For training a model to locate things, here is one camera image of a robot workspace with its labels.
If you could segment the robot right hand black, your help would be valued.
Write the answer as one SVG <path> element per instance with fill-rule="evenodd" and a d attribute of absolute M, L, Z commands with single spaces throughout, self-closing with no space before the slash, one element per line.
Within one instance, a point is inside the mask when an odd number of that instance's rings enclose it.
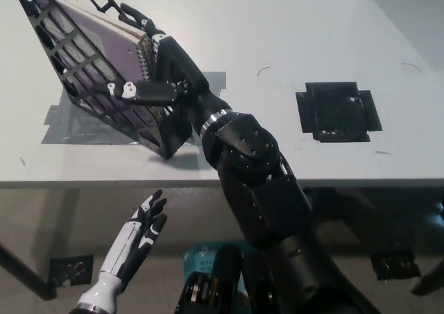
<path fill-rule="evenodd" d="M 130 105 L 172 106 L 200 136 L 237 117 L 225 101 L 211 92 L 203 72 L 172 36 L 133 7 L 123 3 L 121 10 L 122 22 L 147 34 L 155 56 L 155 77 L 149 81 L 110 82 L 102 88 L 104 94 Z"/>

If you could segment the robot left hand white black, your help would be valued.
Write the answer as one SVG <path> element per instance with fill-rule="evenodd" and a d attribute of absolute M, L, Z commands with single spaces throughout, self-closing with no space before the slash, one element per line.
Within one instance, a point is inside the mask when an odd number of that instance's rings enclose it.
<path fill-rule="evenodd" d="M 150 195 L 123 224 L 99 272 L 98 283 L 110 284 L 120 293 L 134 277 L 162 231 L 167 199 L 159 189 Z"/>

